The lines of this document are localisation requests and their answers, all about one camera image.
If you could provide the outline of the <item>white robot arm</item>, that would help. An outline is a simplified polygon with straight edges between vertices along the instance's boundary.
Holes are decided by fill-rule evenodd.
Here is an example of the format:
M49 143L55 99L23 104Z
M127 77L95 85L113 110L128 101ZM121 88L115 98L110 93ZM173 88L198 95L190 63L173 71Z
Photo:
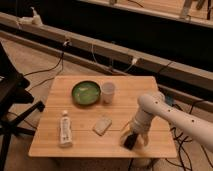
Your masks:
M139 135L147 145L152 120L158 116L213 152L213 123L169 106L161 92L140 95L137 102L138 110L130 121L130 128L121 136L121 145L125 148L132 150Z

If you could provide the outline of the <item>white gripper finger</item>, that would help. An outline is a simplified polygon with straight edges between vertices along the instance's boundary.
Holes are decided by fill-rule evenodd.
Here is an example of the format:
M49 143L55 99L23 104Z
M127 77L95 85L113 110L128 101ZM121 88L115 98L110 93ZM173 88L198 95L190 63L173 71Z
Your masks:
M141 134L141 139L143 142L143 146L147 146L149 143L149 136L148 134Z
M130 130L124 131L124 132L122 133L122 135L121 135L121 137L120 137L120 145L121 145L121 146L124 146L124 143L125 143L127 137L128 137L129 135L131 135L131 134L132 134L132 132L131 132Z

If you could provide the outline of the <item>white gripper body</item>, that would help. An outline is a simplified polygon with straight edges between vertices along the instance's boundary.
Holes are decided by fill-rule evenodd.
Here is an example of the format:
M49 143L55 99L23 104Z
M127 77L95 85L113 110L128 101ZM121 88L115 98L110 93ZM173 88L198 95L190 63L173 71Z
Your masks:
M135 118L133 118L130 122L130 130L136 134L147 134L150 130L150 125L145 122L139 122Z

